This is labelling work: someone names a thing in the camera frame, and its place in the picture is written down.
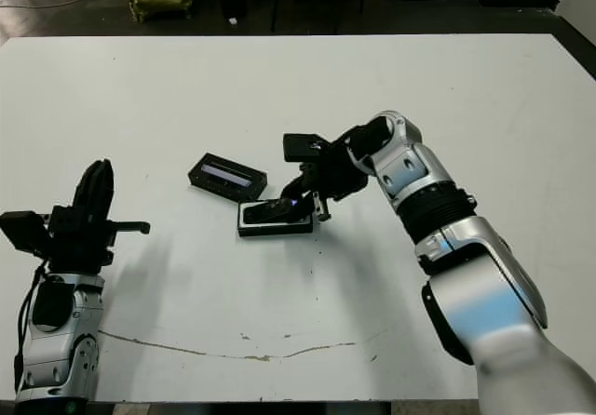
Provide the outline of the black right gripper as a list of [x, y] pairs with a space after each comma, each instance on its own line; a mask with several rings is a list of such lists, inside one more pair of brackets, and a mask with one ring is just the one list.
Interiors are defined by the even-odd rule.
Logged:
[[320, 222], [331, 218], [327, 201], [340, 201], [368, 184], [368, 175], [355, 166], [348, 151], [349, 137], [329, 142], [309, 135], [310, 157], [300, 165], [302, 176], [293, 179], [282, 192], [292, 200], [292, 218], [301, 220], [314, 211]]

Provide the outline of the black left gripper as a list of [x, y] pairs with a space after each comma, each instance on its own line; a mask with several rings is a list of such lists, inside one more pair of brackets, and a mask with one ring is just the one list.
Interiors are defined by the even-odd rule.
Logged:
[[120, 232], [149, 234], [147, 221], [110, 221], [114, 172], [108, 159], [96, 160], [76, 186], [74, 207], [55, 206], [48, 220], [48, 268], [53, 274], [98, 274], [112, 263], [110, 248]]

